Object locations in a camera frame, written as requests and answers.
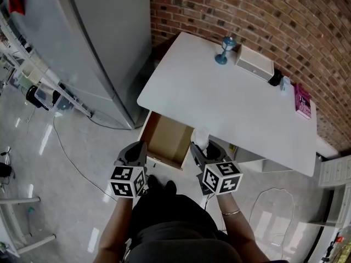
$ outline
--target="black pants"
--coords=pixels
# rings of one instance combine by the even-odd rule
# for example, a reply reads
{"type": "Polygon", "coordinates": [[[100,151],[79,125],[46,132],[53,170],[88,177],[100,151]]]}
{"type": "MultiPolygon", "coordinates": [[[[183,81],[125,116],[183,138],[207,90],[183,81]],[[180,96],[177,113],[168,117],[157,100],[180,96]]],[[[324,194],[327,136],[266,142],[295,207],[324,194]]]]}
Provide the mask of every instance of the black pants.
{"type": "Polygon", "coordinates": [[[170,221],[184,221],[201,225],[210,231],[218,231],[211,216],[185,195],[170,195],[165,190],[148,189],[132,211],[129,237],[134,238],[141,230],[170,221]]]}

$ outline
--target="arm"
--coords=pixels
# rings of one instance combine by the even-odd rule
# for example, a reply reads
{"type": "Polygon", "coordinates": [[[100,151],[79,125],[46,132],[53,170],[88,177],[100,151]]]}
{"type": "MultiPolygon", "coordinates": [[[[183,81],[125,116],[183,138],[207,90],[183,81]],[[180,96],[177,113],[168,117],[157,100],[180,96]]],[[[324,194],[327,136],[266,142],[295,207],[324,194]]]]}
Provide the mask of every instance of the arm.
{"type": "MultiPolygon", "coordinates": [[[[239,209],[231,193],[218,195],[218,204],[222,213],[231,213],[239,209]]],[[[243,263],[269,262],[256,244],[253,231],[242,212],[223,215],[230,244],[239,253],[243,263]]]]}
{"type": "Polygon", "coordinates": [[[118,199],[116,208],[101,235],[94,263],[117,263],[122,260],[132,209],[133,199],[118,199]]]}

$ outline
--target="bracelet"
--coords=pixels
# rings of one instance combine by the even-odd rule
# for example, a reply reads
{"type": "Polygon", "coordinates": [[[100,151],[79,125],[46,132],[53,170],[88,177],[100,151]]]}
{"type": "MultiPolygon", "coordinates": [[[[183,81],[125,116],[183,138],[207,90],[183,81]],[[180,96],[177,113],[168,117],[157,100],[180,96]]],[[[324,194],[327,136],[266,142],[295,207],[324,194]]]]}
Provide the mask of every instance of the bracelet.
{"type": "Polygon", "coordinates": [[[240,212],[240,208],[238,209],[238,210],[236,210],[236,211],[234,211],[234,212],[232,212],[232,213],[222,213],[222,215],[234,215],[234,214],[237,214],[237,213],[239,213],[240,212]]]}

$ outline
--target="shoe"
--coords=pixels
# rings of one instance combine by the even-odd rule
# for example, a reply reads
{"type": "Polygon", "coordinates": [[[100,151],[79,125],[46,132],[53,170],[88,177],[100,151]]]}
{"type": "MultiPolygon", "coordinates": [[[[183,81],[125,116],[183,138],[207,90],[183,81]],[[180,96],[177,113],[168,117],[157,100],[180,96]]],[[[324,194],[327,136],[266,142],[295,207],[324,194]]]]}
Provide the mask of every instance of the shoe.
{"type": "Polygon", "coordinates": [[[177,187],[176,184],[170,180],[169,182],[167,182],[166,187],[165,187],[165,191],[166,193],[170,194],[170,195],[175,195],[177,194],[177,187]]]}
{"type": "Polygon", "coordinates": [[[154,176],[154,175],[149,175],[148,187],[149,187],[149,189],[152,189],[152,190],[161,190],[162,189],[161,184],[158,182],[156,176],[154,176]]]}

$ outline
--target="person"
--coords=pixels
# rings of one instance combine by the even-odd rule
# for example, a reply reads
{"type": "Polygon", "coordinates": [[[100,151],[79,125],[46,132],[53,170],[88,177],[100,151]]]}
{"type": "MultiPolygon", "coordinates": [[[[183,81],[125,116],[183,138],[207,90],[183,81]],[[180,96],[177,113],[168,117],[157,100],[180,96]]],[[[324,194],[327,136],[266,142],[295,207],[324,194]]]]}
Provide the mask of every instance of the person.
{"type": "Polygon", "coordinates": [[[94,263],[123,260],[126,241],[132,239],[128,263],[270,261],[256,244],[249,223],[231,193],[218,195],[228,235],[219,232],[213,219],[197,203],[177,195],[173,181],[165,188],[155,176],[133,209],[133,200],[119,198],[101,235],[94,263]]]}

